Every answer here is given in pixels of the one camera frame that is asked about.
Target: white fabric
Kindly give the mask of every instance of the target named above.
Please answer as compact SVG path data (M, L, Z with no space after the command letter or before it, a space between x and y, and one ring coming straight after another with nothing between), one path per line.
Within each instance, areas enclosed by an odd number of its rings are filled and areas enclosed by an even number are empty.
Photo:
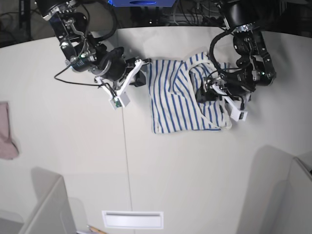
M195 98L203 79L214 70L204 52L186 61L153 60L147 69L147 84L154 133L231 128L224 99L197 103Z

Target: table surface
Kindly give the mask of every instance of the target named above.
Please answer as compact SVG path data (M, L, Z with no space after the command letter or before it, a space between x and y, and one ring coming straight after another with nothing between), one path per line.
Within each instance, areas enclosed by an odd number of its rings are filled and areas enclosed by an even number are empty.
M121 29L109 44L124 46L127 57L183 59L207 50L219 32ZM101 210L133 210L164 211L165 229L158 231L164 234L261 233L292 157L312 156L312 40L264 36L277 79L253 94L246 122L217 133L153 134L147 87L131 87L129 106L113 111L103 91L53 80L64 67L56 38L1 49L0 100L10 103L20 156L0 161L1 178L15 181L0 180L8 188L0 209L26 217L36 202L29 175L42 167L64 176L73 210L85 210L86 217L78 218L101 229ZM231 37L215 53L218 61L237 59ZM93 80L87 72L62 77Z

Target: striped cloth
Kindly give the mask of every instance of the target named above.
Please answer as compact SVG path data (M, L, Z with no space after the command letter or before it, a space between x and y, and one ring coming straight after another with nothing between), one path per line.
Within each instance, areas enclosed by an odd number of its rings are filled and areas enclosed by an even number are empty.
M147 69L147 84L154 133L231 128L224 99L197 103L195 98L204 78L214 70L204 52L186 61L153 60Z

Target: blue device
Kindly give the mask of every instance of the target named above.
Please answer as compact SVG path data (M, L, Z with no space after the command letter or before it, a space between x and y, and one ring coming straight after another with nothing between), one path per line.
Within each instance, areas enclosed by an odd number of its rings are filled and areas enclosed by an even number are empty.
M176 0L109 0L109 3L115 7L122 6L162 6L172 7Z

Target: white vent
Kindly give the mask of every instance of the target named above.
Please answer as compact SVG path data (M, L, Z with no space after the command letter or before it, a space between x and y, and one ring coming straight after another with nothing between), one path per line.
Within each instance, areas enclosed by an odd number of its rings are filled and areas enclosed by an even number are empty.
M106 228L163 229L163 212L102 211Z

